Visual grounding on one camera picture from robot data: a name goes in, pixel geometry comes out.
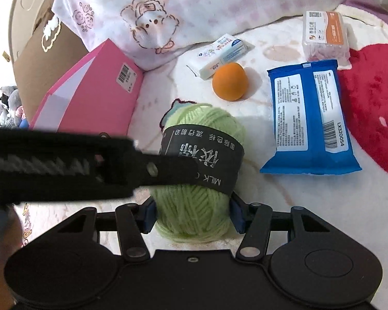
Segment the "pink storage box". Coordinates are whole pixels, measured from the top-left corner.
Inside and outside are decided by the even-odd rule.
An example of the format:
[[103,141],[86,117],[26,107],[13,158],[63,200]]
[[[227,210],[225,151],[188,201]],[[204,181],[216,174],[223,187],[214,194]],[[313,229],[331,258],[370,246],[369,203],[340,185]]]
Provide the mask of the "pink storage box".
[[107,39],[47,91],[31,129],[126,136],[143,71]]

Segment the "orange makeup sponge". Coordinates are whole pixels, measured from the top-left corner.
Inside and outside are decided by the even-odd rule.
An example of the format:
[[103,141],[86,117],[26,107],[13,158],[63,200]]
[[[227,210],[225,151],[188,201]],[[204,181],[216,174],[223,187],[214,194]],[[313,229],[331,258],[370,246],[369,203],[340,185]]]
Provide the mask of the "orange makeup sponge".
[[236,62],[220,66],[212,79],[212,88],[222,100],[234,102],[245,95],[249,80],[245,70]]

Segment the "pink patterned pillow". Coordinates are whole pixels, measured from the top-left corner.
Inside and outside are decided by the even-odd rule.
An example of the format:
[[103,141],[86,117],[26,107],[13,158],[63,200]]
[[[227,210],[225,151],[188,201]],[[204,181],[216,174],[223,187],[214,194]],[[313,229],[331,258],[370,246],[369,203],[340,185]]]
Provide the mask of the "pink patterned pillow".
[[[192,45],[213,42],[345,0],[54,0],[53,13],[88,50],[111,40],[149,71]],[[372,0],[388,6],[388,0]]]

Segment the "blue wet wipes pack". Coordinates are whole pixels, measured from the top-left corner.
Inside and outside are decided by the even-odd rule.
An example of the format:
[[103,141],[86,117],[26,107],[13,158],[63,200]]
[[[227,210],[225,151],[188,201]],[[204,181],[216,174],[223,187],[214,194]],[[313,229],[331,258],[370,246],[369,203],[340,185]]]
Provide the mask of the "blue wet wipes pack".
[[275,154],[264,174],[343,175],[361,169],[341,107],[338,62],[326,59],[268,71]]

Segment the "orange white cotton pad pack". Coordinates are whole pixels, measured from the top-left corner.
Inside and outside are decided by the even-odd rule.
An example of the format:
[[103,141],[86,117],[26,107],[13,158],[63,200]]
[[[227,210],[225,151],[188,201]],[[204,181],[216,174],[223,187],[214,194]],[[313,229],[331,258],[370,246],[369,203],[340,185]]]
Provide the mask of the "orange white cotton pad pack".
[[336,59],[349,64],[350,48],[346,25],[336,11],[307,11],[303,15],[303,52],[307,61]]

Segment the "white tissue packet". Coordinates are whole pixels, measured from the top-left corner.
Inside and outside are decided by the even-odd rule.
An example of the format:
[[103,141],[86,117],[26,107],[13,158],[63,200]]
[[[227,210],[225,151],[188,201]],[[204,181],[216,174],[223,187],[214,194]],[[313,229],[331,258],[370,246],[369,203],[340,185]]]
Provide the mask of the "white tissue packet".
[[243,40],[225,34],[188,59],[186,66],[196,77],[207,80],[218,68],[234,62],[250,49]]

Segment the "green yarn ball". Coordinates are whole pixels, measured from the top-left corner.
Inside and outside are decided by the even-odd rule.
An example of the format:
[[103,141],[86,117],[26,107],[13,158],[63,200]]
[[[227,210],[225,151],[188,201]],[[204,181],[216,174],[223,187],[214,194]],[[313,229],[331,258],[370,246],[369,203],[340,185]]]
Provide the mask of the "green yarn ball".
[[214,242],[230,229],[229,200],[244,157],[244,126],[210,104],[187,104],[166,121],[160,152],[195,160],[193,184],[152,187],[165,238],[182,243]]

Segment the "brown cardboard box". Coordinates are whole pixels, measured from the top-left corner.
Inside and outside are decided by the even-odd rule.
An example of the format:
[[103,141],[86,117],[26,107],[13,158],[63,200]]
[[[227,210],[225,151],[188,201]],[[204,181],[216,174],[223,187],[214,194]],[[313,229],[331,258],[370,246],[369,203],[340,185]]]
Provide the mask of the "brown cardboard box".
[[15,81],[28,121],[47,91],[86,54],[82,40],[53,12],[46,11],[14,63]]

